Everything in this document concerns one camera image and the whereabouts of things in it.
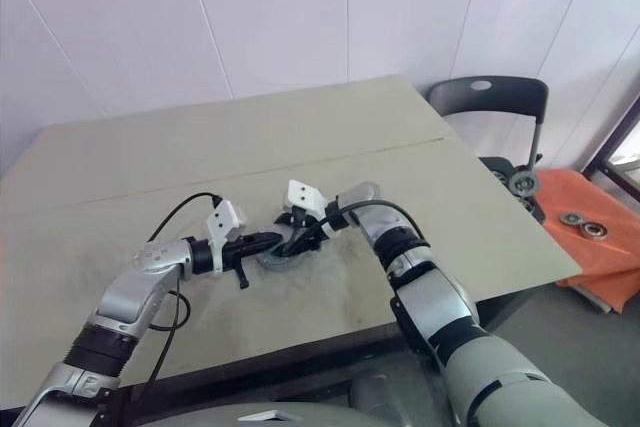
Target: white tiled wall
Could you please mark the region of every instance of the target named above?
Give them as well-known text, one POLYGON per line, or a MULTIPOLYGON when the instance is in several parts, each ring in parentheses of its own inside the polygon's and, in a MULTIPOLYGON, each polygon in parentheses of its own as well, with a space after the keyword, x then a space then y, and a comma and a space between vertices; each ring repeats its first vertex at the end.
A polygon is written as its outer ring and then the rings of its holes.
MULTIPOLYGON (((2 168, 51 123, 402 73, 538 76, 544 164, 580 166, 640 90, 640 0, 1 0, 2 168)), ((522 160, 530 123, 453 116, 522 160)))

